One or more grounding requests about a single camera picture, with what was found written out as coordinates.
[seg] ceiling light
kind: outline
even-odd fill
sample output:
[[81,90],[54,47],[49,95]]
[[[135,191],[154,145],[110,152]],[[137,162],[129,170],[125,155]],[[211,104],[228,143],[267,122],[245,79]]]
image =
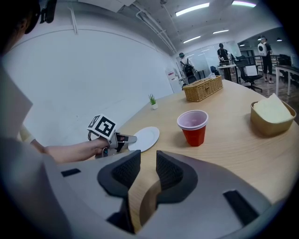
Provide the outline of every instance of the ceiling light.
[[256,6],[256,4],[253,4],[253,3],[240,2],[240,1],[234,1],[233,5],[246,6],[246,7],[255,7]]
[[187,40],[187,41],[185,41],[185,42],[183,42],[183,43],[186,43],[186,42],[192,41],[192,40],[194,40],[194,39],[197,39],[197,38],[200,38],[200,36],[197,36],[197,37],[195,37],[195,38],[189,39],[189,40]]
[[203,7],[208,7],[209,5],[210,5],[210,3],[208,2],[208,3],[204,3],[204,4],[200,4],[200,5],[197,5],[197,6],[190,7],[190,8],[187,8],[185,10],[177,12],[176,16],[178,17],[182,14],[185,14],[185,13],[188,13],[188,12],[191,12],[191,11],[203,8]]
[[213,34],[216,34],[216,33],[220,33],[220,32],[228,32],[229,30],[223,30],[223,31],[219,31],[219,32],[213,32]]

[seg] cup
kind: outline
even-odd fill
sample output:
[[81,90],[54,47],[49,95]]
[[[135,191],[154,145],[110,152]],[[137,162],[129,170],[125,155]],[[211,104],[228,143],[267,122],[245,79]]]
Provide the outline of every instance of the cup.
[[191,146],[197,147],[204,142],[208,119],[208,114],[202,110],[187,111],[178,117],[177,124]]

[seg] potted plant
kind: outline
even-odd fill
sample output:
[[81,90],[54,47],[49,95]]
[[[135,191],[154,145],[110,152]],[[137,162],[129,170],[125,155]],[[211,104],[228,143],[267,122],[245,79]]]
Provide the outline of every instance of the potted plant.
[[158,108],[158,104],[156,102],[156,99],[152,94],[149,95],[149,102],[150,102],[151,107],[153,108],[153,110],[156,110]]

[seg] white plate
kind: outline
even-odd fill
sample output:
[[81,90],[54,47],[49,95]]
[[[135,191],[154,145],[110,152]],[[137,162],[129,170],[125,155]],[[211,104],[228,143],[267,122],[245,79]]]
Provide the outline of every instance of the white plate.
[[160,131],[156,127],[141,129],[134,134],[137,137],[137,141],[129,144],[128,148],[129,150],[141,150],[141,152],[144,152],[157,142],[159,135]]

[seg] wicker basket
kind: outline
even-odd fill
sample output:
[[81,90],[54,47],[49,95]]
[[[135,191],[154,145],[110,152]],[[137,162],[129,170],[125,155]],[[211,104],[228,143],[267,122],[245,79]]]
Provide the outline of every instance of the wicker basket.
[[215,79],[198,80],[183,87],[189,101],[199,102],[223,88],[221,76]]

